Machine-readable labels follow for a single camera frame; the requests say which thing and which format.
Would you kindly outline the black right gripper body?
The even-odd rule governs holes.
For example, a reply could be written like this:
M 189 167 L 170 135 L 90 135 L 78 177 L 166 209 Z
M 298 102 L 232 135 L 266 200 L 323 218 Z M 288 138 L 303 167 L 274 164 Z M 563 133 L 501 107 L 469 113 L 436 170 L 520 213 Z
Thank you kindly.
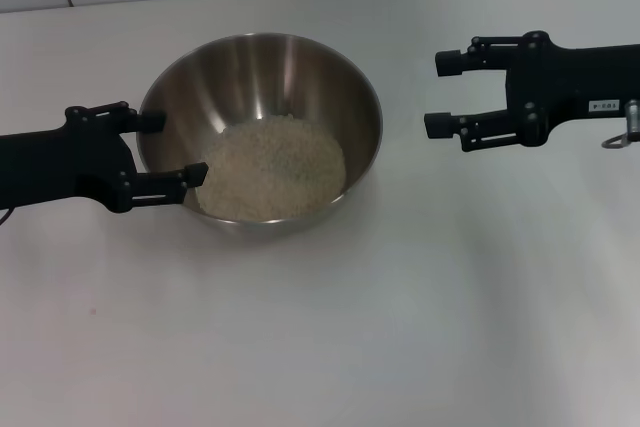
M 506 76 L 518 142 L 539 147 L 574 120 L 623 118 L 639 103 L 639 46 L 563 48 L 542 31 L 518 44 Z

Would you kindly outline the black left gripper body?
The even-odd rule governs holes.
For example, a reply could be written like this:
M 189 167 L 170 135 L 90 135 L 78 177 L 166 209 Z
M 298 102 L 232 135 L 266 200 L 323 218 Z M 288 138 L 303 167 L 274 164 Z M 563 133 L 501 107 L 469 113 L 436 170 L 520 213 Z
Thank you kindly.
M 1 208 L 83 197 L 113 213 L 131 210 L 136 167 L 121 135 L 69 125 L 65 110 L 59 128 L 3 136 Z

